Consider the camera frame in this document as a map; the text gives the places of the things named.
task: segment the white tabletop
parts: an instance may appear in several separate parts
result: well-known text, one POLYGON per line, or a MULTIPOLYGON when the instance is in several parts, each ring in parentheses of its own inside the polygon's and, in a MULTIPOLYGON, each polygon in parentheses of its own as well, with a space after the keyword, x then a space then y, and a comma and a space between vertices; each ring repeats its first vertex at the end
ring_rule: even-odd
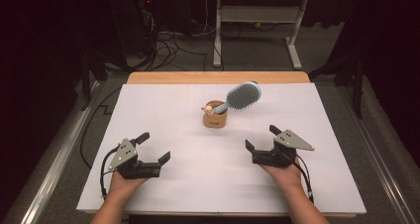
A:
MULTIPOLYGON (((315 148, 298 154, 308 165, 321 212, 366 213, 314 84, 260 84, 262 97, 255 105, 229 111, 225 128, 205 127, 201 107, 224 100, 234 86, 124 85, 77 209, 96 211, 103 203, 99 171, 105 155, 122 139, 150 132, 151 137, 136 146, 139 160, 156 162, 168 151, 171 159, 159 178, 141 186, 126 207, 128 213, 284 215, 281 193, 268 174, 252 164, 245 148, 248 139, 257 150, 270 150, 273 134, 268 127, 274 125, 290 129, 315 148)), ((110 177, 105 176, 106 187, 110 177)))

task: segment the black cable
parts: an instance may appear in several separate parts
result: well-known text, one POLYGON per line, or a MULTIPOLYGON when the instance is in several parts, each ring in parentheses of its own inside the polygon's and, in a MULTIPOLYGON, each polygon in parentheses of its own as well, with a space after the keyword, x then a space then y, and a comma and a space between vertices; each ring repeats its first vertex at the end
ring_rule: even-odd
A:
POLYGON ((104 55, 104 54, 102 54, 101 52, 98 52, 98 51, 95 51, 95 50, 93 50, 92 52, 93 52, 94 54, 96 54, 97 56, 99 56, 100 58, 102 58, 103 60, 105 60, 105 61, 110 61, 111 63, 113 63, 113 64, 115 64, 116 66, 120 67, 120 68, 121 68, 121 69, 123 69, 124 71, 127 71, 127 72, 134 72, 134 71, 135 71, 132 67, 129 67, 129 66, 127 65, 127 63, 119 63, 119 62, 117 62, 117 61, 115 61, 115 60, 112 60, 111 58, 109 58, 109 57, 105 56, 105 55, 104 55))
POLYGON ((120 146, 118 146, 118 147, 116 147, 116 148, 114 148, 114 149, 112 149, 106 156, 105 156, 105 158, 104 158, 104 160, 102 161, 102 167, 101 167, 101 173, 100 173, 100 175, 101 175, 101 177, 100 177, 100 179, 99 179, 99 182, 100 182, 100 184, 101 184, 101 192, 102 192, 102 197, 104 198, 104 200, 106 199, 106 195, 107 195, 107 192, 106 192, 106 188, 105 188, 105 185, 104 185, 104 175, 106 174, 106 173, 104 173, 104 169, 105 169, 105 164, 106 164, 106 161, 108 160, 108 158, 109 158, 109 156, 111 156, 113 153, 116 153, 117 151, 118 151, 118 148, 119 148, 120 146))
POLYGON ((170 28, 172 31, 178 31, 180 34, 185 35, 187 37, 190 37, 191 36, 191 34, 189 33, 189 30, 186 30, 186 29, 184 29, 182 27, 178 27, 178 26, 172 24, 170 21, 166 20, 161 15, 157 15, 157 17, 162 22, 163 25, 165 25, 166 27, 170 28))
POLYGON ((208 54, 205 53, 195 53, 195 52, 191 52, 188 51, 184 48, 182 48, 177 42, 176 42, 176 38, 175 38, 175 32, 170 33, 166 33, 166 32, 161 32, 159 33, 160 35, 168 35, 169 38, 168 39, 164 39, 164 40, 157 40, 158 43, 162 43, 165 45, 165 47, 161 47, 159 49, 157 49, 157 51, 163 50, 163 49, 167 49, 168 50, 168 55, 166 55, 165 57, 163 56, 157 56, 158 58, 160 58, 161 60, 163 60, 163 62, 161 62, 159 65, 154 66, 153 68, 151 68, 151 70, 155 70, 158 69, 160 67, 166 66, 168 64, 171 64, 179 69, 182 70, 186 70, 184 68, 181 68, 175 64, 173 64, 172 62, 176 59, 176 55, 178 53, 178 51, 182 51, 184 53, 188 53, 188 54, 192 54, 192 55, 197 55, 197 56, 204 56, 204 60, 203 60, 203 69, 205 70, 205 62, 207 60, 208 54))
POLYGON ((114 72, 114 73, 131 73, 133 71, 139 71, 139 69, 141 67, 149 65, 150 63, 152 63, 155 60, 155 57, 156 57, 155 50, 151 50, 142 61, 138 62, 135 65, 131 65, 131 66, 127 65, 131 70, 127 70, 127 69, 123 69, 123 68, 114 68, 114 67, 111 67, 107 64, 105 64, 105 68, 108 71, 111 71, 111 72, 114 72))
POLYGON ((106 171, 106 172, 104 172, 104 175, 106 175, 108 173, 111 173, 111 172, 114 172, 114 171, 106 171))
POLYGON ((111 115, 112 114, 112 112, 107 112, 107 109, 108 109, 108 106, 107 105, 103 105, 103 103, 109 98, 109 97, 111 97, 115 92, 117 92, 118 90, 120 90, 121 89, 121 86, 120 87, 118 87, 117 89, 115 89, 115 90, 113 90, 110 94, 108 94, 102 101, 101 101, 101 103, 99 104, 99 106, 97 106, 96 107, 96 109, 95 109, 95 111, 93 111, 93 114, 92 114, 92 116, 90 117, 90 119, 89 119, 89 121, 87 122, 87 125, 86 125, 86 128, 84 129, 84 131, 83 131, 83 135, 81 136, 81 141, 80 141, 80 147, 79 147, 79 152, 80 152, 80 156, 81 156, 81 159, 83 160, 83 162, 86 164, 86 166, 89 168, 89 169, 92 169, 92 166, 90 165, 90 163, 86 160, 86 158, 85 158, 85 156, 84 156, 84 154, 83 154, 83 142, 84 142, 84 138, 85 138, 85 136, 86 136, 86 133, 87 133, 87 130, 88 130, 88 128, 89 128, 89 126, 90 126, 90 123, 92 122, 92 120, 93 120, 93 117, 95 116, 95 114, 96 114, 96 112, 99 110, 99 108, 105 108, 105 111, 104 111, 104 115, 111 115))
POLYGON ((139 69, 141 67, 147 66, 148 68, 151 66, 151 64, 154 63, 156 57, 157 57, 157 50, 156 50, 156 41, 158 39, 157 33, 154 32, 150 35, 150 41, 153 42, 152 43, 152 48, 148 54, 148 57, 146 60, 138 63, 137 65, 134 66, 135 69, 139 69))
POLYGON ((303 178, 305 179, 305 183, 306 183, 306 189, 307 189, 307 191, 308 191, 308 198, 309 198, 309 200, 311 200, 311 202, 312 203, 314 203, 314 196, 313 196, 313 193, 312 193, 312 186, 311 186, 311 182, 310 182, 310 180, 309 180, 309 171, 308 171, 308 168, 307 168, 307 166, 306 166, 306 163, 302 160, 302 158, 300 158, 297 154, 296 154, 296 156, 300 159, 300 160, 302 160, 302 162, 303 162, 303 164, 304 164, 304 166, 305 166, 305 168, 306 168, 306 172, 308 173, 308 174, 306 174, 305 173, 305 171, 302 169, 302 167, 296 162, 296 161, 293 161, 293 160, 291 160, 285 153, 280 153, 280 154, 282 154, 286 159, 288 159, 297 169, 299 169, 299 171, 302 173, 302 175, 303 175, 303 178))
POLYGON ((145 71, 150 71, 153 64, 155 63, 155 60, 158 56, 157 43, 158 43, 158 34, 156 34, 156 36, 154 37, 154 43, 152 44, 152 52, 154 52, 155 54, 154 59, 148 64, 145 71))
POLYGON ((269 31, 275 29, 279 25, 281 25, 281 24, 279 24, 279 23, 274 24, 274 25, 271 26, 271 28, 268 28, 268 29, 262 29, 262 28, 256 28, 256 27, 254 27, 254 29, 259 30, 259 31, 263 31, 263 32, 269 32, 269 31))

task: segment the gray floor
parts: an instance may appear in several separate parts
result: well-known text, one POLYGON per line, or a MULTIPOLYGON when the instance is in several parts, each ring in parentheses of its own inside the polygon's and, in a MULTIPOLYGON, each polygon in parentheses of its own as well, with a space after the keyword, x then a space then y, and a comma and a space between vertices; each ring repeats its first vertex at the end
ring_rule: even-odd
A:
MULTIPOLYGON (((296 47, 304 71, 316 69, 328 59, 331 49, 337 40, 342 26, 322 29, 319 26, 302 28, 296 41, 296 47)), ((224 28, 225 37, 222 44, 225 70, 293 70, 284 37, 291 33, 290 26, 279 26, 269 32, 256 32, 243 29, 239 31, 233 26, 224 28)), ((221 70, 212 66, 213 36, 186 39, 176 36, 180 47, 196 54, 178 51, 172 64, 159 70, 221 70)), ((128 56, 129 63, 138 61, 136 56, 128 56)), ((115 88, 124 84, 127 74, 111 74, 109 79, 94 89, 94 99, 90 104, 93 111, 115 88)), ((332 75, 323 75, 313 80, 324 103, 327 115, 339 140, 340 146, 349 164, 350 170, 358 184, 361 196, 367 208, 367 214, 356 218, 330 218, 331 223, 416 223, 420 220, 420 185, 419 168, 411 160, 408 152, 401 144, 395 131, 389 124, 386 114, 381 109, 368 80, 365 78, 362 112, 364 119, 357 119, 349 106, 351 87, 336 87, 332 75)), ((118 92, 106 99, 112 111, 118 98, 118 92)), ((62 125, 54 141, 40 160, 19 198, 11 208, 4 223, 21 223, 28 212, 34 197, 40 189, 55 157, 74 130, 79 119, 80 104, 78 101, 67 121, 62 125)), ((101 107, 93 115, 87 114, 86 122, 77 136, 74 148, 68 160, 64 161, 64 169, 57 179, 51 196, 47 196, 47 204, 38 218, 38 223, 88 223, 90 214, 75 210, 89 169, 83 163, 80 154, 80 142, 87 121, 92 121, 83 141, 83 153, 89 163, 93 163, 98 146, 102 141, 110 115, 101 107)), ((186 223, 173 218, 145 218, 143 223, 186 223)), ((250 223, 245 219, 194 219, 191 223, 250 223)), ((276 219, 253 219, 253 223, 272 223, 276 219)))

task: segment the brush handle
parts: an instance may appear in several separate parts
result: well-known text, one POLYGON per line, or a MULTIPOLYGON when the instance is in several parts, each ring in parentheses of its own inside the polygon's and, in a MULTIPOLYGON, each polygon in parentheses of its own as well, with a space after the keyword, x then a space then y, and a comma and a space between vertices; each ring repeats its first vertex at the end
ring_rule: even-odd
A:
POLYGON ((231 105, 228 102, 225 102, 215 108, 213 108, 214 114, 221 114, 223 111, 228 109, 231 105))

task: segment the wire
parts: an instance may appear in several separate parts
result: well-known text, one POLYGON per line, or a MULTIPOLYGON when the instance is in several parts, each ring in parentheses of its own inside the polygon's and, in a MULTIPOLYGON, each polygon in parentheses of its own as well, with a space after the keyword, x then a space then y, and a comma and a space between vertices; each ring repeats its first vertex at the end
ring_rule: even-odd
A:
MULTIPOLYGON (((133 65, 132 69, 134 71, 137 71, 139 68, 141 68, 145 65, 148 65, 149 63, 151 63, 155 59, 155 56, 156 56, 155 52, 153 50, 151 50, 151 52, 142 61, 140 61, 136 65, 133 65)), ((111 67, 107 64, 105 64, 105 68, 108 71, 111 71, 111 72, 114 72, 114 73, 127 73, 127 72, 129 72, 126 69, 114 68, 114 67, 111 67)))
POLYGON ((157 40, 158 40, 158 34, 156 34, 156 35, 154 36, 154 43, 152 44, 152 52, 153 52, 153 54, 154 54, 154 58, 153 58, 153 60, 152 60, 151 62, 149 62, 149 63, 148 63, 148 65, 147 65, 147 67, 146 67, 145 71, 149 71, 149 70, 151 70, 151 68, 152 68, 153 64, 155 63, 155 60, 156 60, 156 58, 157 58, 157 56, 158 56, 158 50, 157 50, 157 40))
POLYGON ((92 165, 86 160, 84 154, 83 154, 83 142, 84 142, 84 138, 86 137, 86 133, 87 130, 89 129, 90 123, 93 120, 93 117, 95 116, 96 112, 99 110, 99 108, 105 108, 105 111, 103 113, 103 115, 111 115, 112 112, 108 112, 108 105, 103 105, 103 103, 109 98, 111 97, 115 92, 117 92, 118 90, 121 89, 122 86, 118 87, 117 89, 113 90, 110 94, 108 94, 99 104, 99 106, 96 107, 95 111, 93 111, 92 116, 90 117, 89 121, 87 122, 86 128, 83 131, 83 135, 81 136, 81 141, 80 141, 80 147, 79 147, 79 152, 80 152, 80 156, 83 159, 84 164, 89 168, 92 169, 92 165))
POLYGON ((309 198, 309 200, 311 200, 312 203, 314 203, 314 196, 313 196, 313 193, 312 193, 312 186, 311 186, 311 181, 309 179, 309 171, 308 171, 308 168, 306 166, 306 163, 302 160, 302 158, 300 158, 296 154, 296 156, 303 162, 303 165, 306 168, 306 172, 305 172, 302 169, 302 167, 296 161, 291 160, 285 153, 280 153, 280 154, 282 154, 286 159, 288 159, 302 173, 302 176, 305 179, 306 189, 308 191, 308 198, 309 198))
POLYGON ((199 35, 192 35, 192 37, 201 37, 201 36, 207 36, 207 35, 210 35, 210 34, 212 34, 212 33, 214 33, 214 32, 216 32, 216 29, 214 28, 214 29, 212 29, 210 32, 208 32, 208 33, 205 33, 205 34, 199 34, 199 35))
POLYGON ((197 55, 197 56, 204 56, 204 60, 203 60, 203 70, 205 70, 205 63, 208 57, 208 54, 206 53, 196 53, 196 52, 191 52, 188 51, 184 48, 182 48, 176 41, 176 36, 178 35, 178 33, 176 32, 168 32, 168 31, 162 31, 157 33, 160 36, 164 36, 164 35, 168 35, 169 37, 167 39, 161 39, 161 40, 157 40, 158 43, 161 43, 164 45, 164 47, 159 48, 157 51, 161 51, 163 49, 167 49, 168 50, 168 54, 166 55, 166 57, 164 57, 163 55, 159 55, 158 58, 162 60, 162 62, 159 65, 154 66, 153 68, 151 68, 151 70, 156 70, 160 67, 166 66, 168 64, 175 66, 179 69, 185 70, 184 68, 181 68, 178 65, 173 64, 172 62, 175 60, 176 55, 178 52, 184 52, 184 53, 188 53, 188 54, 192 54, 192 55, 197 55))
POLYGON ((106 199, 106 195, 107 195, 107 192, 106 192, 106 188, 105 188, 105 185, 104 185, 104 175, 106 174, 106 173, 104 173, 104 169, 105 169, 105 164, 106 164, 106 161, 108 160, 108 158, 113 154, 113 153, 116 153, 117 152, 117 150, 118 150, 118 148, 119 148, 120 146, 118 146, 118 147, 116 147, 116 148, 114 148, 114 149, 112 149, 106 156, 105 156, 105 158, 104 158, 104 160, 102 161, 102 167, 101 167, 101 173, 100 173, 100 175, 101 175, 101 177, 100 177, 100 179, 99 179, 99 182, 100 182, 100 184, 101 184, 101 192, 102 192, 102 197, 103 197, 103 199, 105 200, 106 199))
POLYGON ((201 34, 199 34, 199 35, 196 35, 196 37, 204 35, 204 33, 206 32, 206 29, 207 29, 207 24, 208 24, 208 20, 209 20, 209 10, 208 10, 207 0, 204 0, 204 2, 206 3, 206 24, 204 26, 203 32, 201 32, 201 34))
POLYGON ((155 27, 155 19, 154 19, 154 16, 152 16, 152 14, 151 13, 149 13, 148 11, 146 11, 146 10, 142 10, 142 13, 144 13, 144 14, 146 14, 146 25, 150 22, 150 24, 151 24, 151 29, 150 29, 150 31, 149 31, 149 34, 147 35, 147 36, 149 36, 149 35, 151 35, 152 34, 152 32, 154 31, 154 27, 155 27))
POLYGON ((106 171, 106 172, 104 172, 104 175, 106 175, 108 173, 111 173, 111 172, 115 172, 115 171, 114 170, 112 170, 112 171, 106 171))

